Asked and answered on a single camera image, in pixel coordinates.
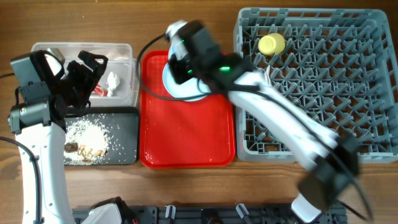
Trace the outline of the light blue plate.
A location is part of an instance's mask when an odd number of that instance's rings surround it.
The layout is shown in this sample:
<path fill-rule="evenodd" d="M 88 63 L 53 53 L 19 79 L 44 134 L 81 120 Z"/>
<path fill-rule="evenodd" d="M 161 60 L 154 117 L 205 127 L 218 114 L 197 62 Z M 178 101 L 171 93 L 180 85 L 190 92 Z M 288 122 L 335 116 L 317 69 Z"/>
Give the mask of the light blue plate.
<path fill-rule="evenodd" d="M 191 78 L 188 81 L 177 84 L 166 64 L 162 72 L 162 81 L 167 92 L 174 98 L 184 98 L 209 93 L 210 89 L 203 81 Z"/>

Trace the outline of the white tissue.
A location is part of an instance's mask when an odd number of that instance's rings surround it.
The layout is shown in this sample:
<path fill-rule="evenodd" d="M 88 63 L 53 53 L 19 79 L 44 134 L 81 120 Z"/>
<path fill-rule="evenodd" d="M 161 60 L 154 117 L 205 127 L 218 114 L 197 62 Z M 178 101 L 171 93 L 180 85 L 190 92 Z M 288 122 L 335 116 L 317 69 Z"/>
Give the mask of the white tissue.
<path fill-rule="evenodd" d="M 110 72 L 107 78 L 107 84 L 108 84 L 107 96 L 113 96 L 115 89 L 117 89 L 117 87 L 120 84 L 120 79 L 118 75 L 115 74 L 114 72 Z"/>

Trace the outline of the white plastic spoon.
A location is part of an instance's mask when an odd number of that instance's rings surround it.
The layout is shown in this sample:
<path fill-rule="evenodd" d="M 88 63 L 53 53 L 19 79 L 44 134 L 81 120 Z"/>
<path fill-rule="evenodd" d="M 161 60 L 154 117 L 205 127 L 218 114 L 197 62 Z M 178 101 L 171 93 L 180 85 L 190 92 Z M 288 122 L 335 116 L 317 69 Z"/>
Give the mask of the white plastic spoon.
<path fill-rule="evenodd" d="M 271 78 L 270 78 L 270 70 L 271 70 L 271 66 L 268 65 L 267 68 L 266 68 L 266 71 L 264 72 L 265 83 L 268 86 L 272 86 L 272 81 L 271 81 Z"/>

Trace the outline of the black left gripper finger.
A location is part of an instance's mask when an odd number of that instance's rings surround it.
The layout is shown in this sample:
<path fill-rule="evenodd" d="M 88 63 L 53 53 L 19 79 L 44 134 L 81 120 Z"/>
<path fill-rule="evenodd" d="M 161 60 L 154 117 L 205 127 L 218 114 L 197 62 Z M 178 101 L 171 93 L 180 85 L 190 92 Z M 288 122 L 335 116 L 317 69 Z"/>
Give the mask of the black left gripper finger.
<path fill-rule="evenodd" d="M 62 81 L 70 81 L 73 80 L 74 78 L 74 64 L 73 63 L 69 63 L 68 66 L 65 69 L 65 73 L 64 75 L 61 77 Z"/>
<path fill-rule="evenodd" d="M 92 70 L 94 77 L 101 78 L 103 76 L 108 64 L 108 58 L 106 56 L 82 50 L 78 54 L 78 58 Z"/>

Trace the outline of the yellow plastic cup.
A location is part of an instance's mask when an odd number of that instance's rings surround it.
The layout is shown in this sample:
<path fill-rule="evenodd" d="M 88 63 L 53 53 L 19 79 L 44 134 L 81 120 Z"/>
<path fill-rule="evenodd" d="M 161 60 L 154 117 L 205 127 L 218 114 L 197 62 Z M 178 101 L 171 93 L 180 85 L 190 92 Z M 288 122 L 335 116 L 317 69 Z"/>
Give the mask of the yellow plastic cup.
<path fill-rule="evenodd" d="M 258 49 L 264 55 L 280 55 L 285 49 L 284 37 L 279 33 L 267 34 L 258 42 Z"/>

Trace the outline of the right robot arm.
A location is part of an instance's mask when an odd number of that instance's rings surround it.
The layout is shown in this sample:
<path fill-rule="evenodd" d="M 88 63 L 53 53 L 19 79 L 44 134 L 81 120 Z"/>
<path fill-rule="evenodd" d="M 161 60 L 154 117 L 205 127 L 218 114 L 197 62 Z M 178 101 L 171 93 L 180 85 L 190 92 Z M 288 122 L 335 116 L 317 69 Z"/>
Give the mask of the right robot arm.
<path fill-rule="evenodd" d="M 308 117 L 238 54 L 189 53 L 188 57 L 189 74 L 202 78 L 212 94 L 224 93 L 230 102 L 252 114 L 308 170 L 291 205 L 301 221 L 314 222 L 349 184 L 358 185 L 359 143 L 354 136 L 340 136 Z"/>

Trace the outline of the red strawberry candy wrapper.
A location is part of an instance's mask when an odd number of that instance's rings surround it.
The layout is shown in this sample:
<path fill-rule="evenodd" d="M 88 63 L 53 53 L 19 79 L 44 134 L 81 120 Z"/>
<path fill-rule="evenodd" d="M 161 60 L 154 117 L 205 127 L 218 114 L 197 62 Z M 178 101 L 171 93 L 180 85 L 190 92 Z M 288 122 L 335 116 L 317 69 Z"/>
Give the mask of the red strawberry candy wrapper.
<path fill-rule="evenodd" d="M 98 95 L 100 97 L 103 97 L 103 96 L 107 96 L 108 91 L 104 87 L 102 87 L 100 85 L 96 85 L 91 93 L 94 94 L 94 95 Z"/>

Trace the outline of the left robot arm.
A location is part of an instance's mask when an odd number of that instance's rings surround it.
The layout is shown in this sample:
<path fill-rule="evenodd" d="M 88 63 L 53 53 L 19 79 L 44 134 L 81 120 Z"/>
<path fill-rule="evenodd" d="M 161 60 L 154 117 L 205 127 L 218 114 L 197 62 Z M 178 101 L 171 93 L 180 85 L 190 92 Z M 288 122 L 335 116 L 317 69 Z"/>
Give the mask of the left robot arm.
<path fill-rule="evenodd" d="M 63 163 L 65 117 L 70 106 L 85 110 L 107 62 L 87 58 L 56 70 L 43 55 L 11 62 L 24 99 L 9 115 L 10 142 L 21 153 L 23 223 L 74 223 Z"/>

